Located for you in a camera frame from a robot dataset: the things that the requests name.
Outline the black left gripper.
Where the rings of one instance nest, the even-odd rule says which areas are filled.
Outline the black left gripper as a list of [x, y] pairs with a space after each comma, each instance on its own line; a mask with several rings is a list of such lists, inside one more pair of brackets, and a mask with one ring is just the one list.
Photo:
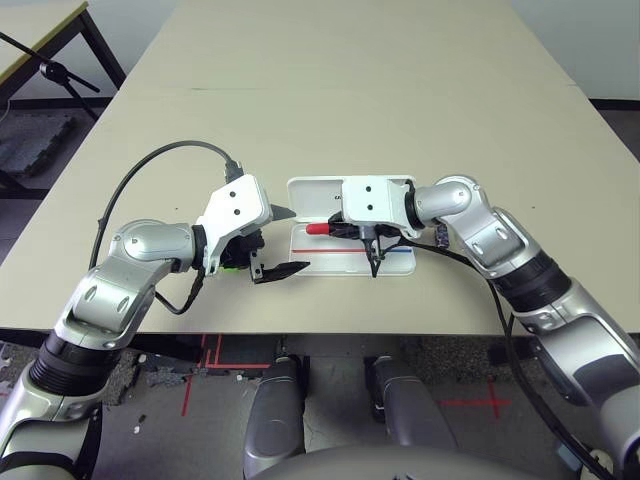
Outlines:
[[[281, 221], [296, 217], [296, 213], [283, 206], [271, 205], [272, 220]], [[256, 230], [246, 236], [232, 238], [222, 252], [223, 268], [249, 268], [254, 284], [265, 284], [281, 281], [297, 274], [311, 265], [307, 261], [279, 263], [267, 268], [262, 262], [258, 250], [264, 247], [262, 232]]]

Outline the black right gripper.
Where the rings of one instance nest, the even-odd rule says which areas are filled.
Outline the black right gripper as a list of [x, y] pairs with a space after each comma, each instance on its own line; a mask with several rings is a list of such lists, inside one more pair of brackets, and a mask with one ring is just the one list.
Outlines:
[[400, 231], [388, 225], [358, 226], [344, 220], [342, 213], [337, 212], [328, 219], [329, 236], [341, 239], [366, 239], [366, 258], [371, 276], [377, 277], [379, 268], [385, 258], [379, 237], [395, 238]]

